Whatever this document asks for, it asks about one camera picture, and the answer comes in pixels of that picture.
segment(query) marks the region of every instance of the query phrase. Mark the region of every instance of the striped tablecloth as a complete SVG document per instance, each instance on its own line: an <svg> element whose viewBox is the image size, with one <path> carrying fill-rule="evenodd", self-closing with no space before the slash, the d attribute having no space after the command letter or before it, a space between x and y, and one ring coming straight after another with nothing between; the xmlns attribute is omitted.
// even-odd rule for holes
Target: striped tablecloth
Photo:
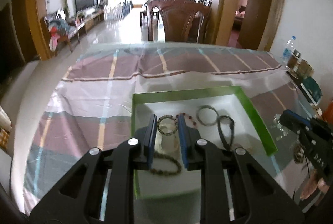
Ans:
<svg viewBox="0 0 333 224"><path fill-rule="evenodd" d="M129 138L133 93L223 85L242 86L274 140L275 114L312 114L266 52L183 43L93 45L68 69L39 122L24 178L25 212L91 147L108 150ZM277 141L279 152L259 161L291 197L299 196L307 178L304 164L293 161L295 139L290 134Z"/></svg>

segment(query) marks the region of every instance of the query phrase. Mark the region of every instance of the screw head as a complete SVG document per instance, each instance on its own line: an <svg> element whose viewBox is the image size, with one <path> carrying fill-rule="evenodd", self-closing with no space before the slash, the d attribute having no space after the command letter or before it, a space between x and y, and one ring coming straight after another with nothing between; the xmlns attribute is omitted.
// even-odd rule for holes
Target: screw head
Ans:
<svg viewBox="0 0 333 224"><path fill-rule="evenodd" d="M89 150L89 153L91 154L91 155L98 155L99 154L99 148L91 148L90 150Z"/></svg>
<svg viewBox="0 0 333 224"><path fill-rule="evenodd" d="M196 143L197 143L199 146L205 146L205 145L207 145L207 140L201 138L201 139L198 139L198 140L196 141Z"/></svg>
<svg viewBox="0 0 333 224"><path fill-rule="evenodd" d="M136 145L138 143L139 143L139 140L137 138L130 138L128 140L128 144L130 144L131 146L134 146L134 145Z"/></svg>
<svg viewBox="0 0 333 224"><path fill-rule="evenodd" d="M244 148L237 148L235 150L235 153L238 155L244 155L244 154L246 154L246 150Z"/></svg>

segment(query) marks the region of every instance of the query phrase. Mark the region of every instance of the doorway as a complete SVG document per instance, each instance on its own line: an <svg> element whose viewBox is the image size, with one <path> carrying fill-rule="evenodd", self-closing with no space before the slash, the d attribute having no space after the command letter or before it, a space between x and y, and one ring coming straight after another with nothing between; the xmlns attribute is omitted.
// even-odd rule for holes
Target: doorway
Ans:
<svg viewBox="0 0 333 224"><path fill-rule="evenodd" d="M238 42L246 49L257 50L264 33L272 0L248 0Z"/></svg>
<svg viewBox="0 0 333 224"><path fill-rule="evenodd" d="M266 27L272 0L247 0L245 8L240 1L221 1L221 19L215 43L257 50Z"/></svg>
<svg viewBox="0 0 333 224"><path fill-rule="evenodd" d="M235 13L234 23L232 25L228 47L243 48L241 44L238 42L238 37L243 24L247 1L248 0L238 0L237 11Z"/></svg>

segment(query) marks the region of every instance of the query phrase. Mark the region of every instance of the jar lid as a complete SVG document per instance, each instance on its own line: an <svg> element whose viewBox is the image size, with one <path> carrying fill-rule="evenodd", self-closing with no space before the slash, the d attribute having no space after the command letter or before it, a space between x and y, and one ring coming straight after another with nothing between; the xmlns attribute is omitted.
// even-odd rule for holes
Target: jar lid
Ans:
<svg viewBox="0 0 333 224"><path fill-rule="evenodd" d="M293 55L294 55L295 57L297 57L297 58L300 58L300 57L301 57L301 53L299 53L296 49L294 49L294 50L292 51L292 53L293 53Z"/></svg>

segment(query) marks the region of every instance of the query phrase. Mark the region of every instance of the beaded bracelet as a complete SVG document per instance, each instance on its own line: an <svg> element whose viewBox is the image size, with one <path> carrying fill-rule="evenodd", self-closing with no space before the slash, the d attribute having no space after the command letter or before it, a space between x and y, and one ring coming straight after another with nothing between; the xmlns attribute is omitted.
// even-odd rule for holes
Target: beaded bracelet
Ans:
<svg viewBox="0 0 333 224"><path fill-rule="evenodd" d="M154 158L159 158L159 159L166 159L169 160L171 163L175 164L177 167L177 171L167 171L167 170L160 170L160 169L150 169L150 172L154 175L163 175L165 177L168 176L174 176L177 175L179 173L181 173L181 165L180 163L174 159L173 157L166 155L166 154L161 154L158 152L154 152Z"/></svg>
<svg viewBox="0 0 333 224"><path fill-rule="evenodd" d="M193 123L193 128L194 128L194 129L197 129L197 128L198 128L198 124L197 124L196 121L193 119L193 117L190 116L189 114L186 114L185 112L177 114L177 115L176 115L176 119L179 117L180 114L183 114L185 118L188 118L190 121L192 121L192 123Z"/></svg>
<svg viewBox="0 0 333 224"><path fill-rule="evenodd" d="M172 132L166 133L166 132L164 132L164 131L162 131L162 130L160 129L159 124L160 124L160 122L161 122L162 120L164 120L164 119L171 119L171 120L174 121L175 129L174 129ZM171 116L171 115L164 115L164 116L160 117L159 120L157 121L157 130L158 130L162 135L164 135L164 136L171 136L171 135L173 135L175 132L177 132L177 130L178 130L178 121L177 121L176 118L174 118L174 117Z"/></svg>

